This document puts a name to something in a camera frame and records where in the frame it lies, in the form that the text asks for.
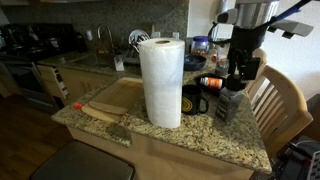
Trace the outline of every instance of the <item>faucet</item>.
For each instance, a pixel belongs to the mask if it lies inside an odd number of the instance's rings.
[[[114,45],[113,45],[111,31],[110,31],[110,29],[109,29],[108,26],[106,26],[106,25],[104,25],[104,24],[100,24],[100,25],[99,25],[99,27],[98,27],[98,38],[99,38],[99,39],[101,38],[100,30],[101,30],[102,27],[105,27],[105,28],[107,28],[107,30],[108,30],[109,38],[110,38],[110,42],[111,42],[112,52],[113,52],[113,54],[115,54],[115,51],[114,51],[114,50],[115,50],[115,47],[114,47]]]

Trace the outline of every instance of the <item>backsplash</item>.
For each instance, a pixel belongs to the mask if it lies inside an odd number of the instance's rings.
[[[110,47],[106,29],[101,29],[102,40],[98,39],[100,24],[110,28],[117,45],[126,46],[130,32],[135,29],[151,35],[152,24],[163,37],[179,32],[180,39],[186,40],[189,0],[106,0],[68,4],[29,1],[29,6],[2,7],[10,23],[71,23],[84,37],[87,30],[92,31],[93,41],[86,40],[90,50]]]

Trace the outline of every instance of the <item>stove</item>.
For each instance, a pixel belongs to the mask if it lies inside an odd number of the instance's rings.
[[[48,112],[59,110],[59,99],[48,92],[37,69],[38,61],[75,50],[71,24],[6,25],[0,28],[6,46],[0,61],[30,105]]]

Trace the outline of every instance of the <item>floor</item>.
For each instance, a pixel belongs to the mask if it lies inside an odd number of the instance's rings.
[[[0,179],[25,180],[72,141],[68,129],[20,96],[0,97]]]

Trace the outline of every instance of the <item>chair seat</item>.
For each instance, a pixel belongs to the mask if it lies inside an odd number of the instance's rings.
[[[73,141],[45,162],[31,180],[130,180],[132,166],[84,143]]]

